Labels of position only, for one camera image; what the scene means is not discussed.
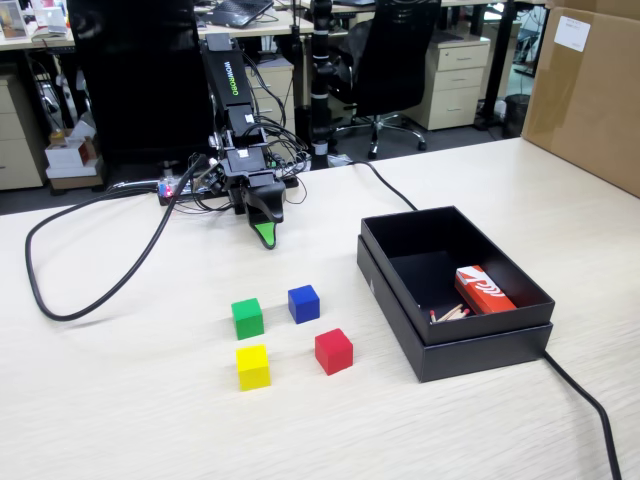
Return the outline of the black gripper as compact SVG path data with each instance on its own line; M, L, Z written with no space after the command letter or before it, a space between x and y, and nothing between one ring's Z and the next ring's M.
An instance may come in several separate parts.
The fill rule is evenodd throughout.
M284 221L285 185L269 168L261 147L231 149L221 160L222 189L241 188L250 228L262 245L272 250L276 246L276 224Z

